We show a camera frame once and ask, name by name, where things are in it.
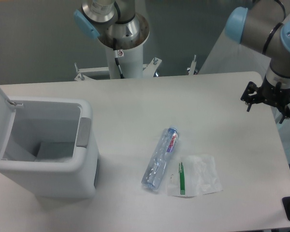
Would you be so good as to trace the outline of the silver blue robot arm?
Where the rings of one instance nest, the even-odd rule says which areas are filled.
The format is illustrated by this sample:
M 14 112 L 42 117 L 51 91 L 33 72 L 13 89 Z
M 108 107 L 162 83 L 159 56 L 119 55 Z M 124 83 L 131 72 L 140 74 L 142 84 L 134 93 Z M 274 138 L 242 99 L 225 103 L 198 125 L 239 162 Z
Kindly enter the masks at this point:
M 241 100 L 248 107 L 264 103 L 290 118 L 290 0 L 261 0 L 252 9 L 238 7 L 225 25 L 233 41 L 270 58 L 260 87 L 249 82 Z M 112 79 L 142 78 L 147 20 L 132 0 L 85 0 L 74 14 L 79 29 L 98 39 L 107 54 Z

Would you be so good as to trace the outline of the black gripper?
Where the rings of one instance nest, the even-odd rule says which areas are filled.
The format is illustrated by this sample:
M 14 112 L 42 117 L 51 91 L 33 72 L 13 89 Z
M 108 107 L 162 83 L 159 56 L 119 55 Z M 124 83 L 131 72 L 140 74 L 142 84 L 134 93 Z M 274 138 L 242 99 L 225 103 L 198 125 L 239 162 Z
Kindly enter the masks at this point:
M 247 112 L 250 111 L 253 104 L 262 103 L 262 98 L 267 100 L 267 104 L 279 107 L 282 118 L 279 123 L 283 123 L 285 119 L 290 119 L 290 88 L 282 88 L 282 83 L 277 82 L 275 86 L 268 81 L 263 81 L 260 87 L 253 82 L 249 82 L 244 90 L 240 100 L 247 105 Z

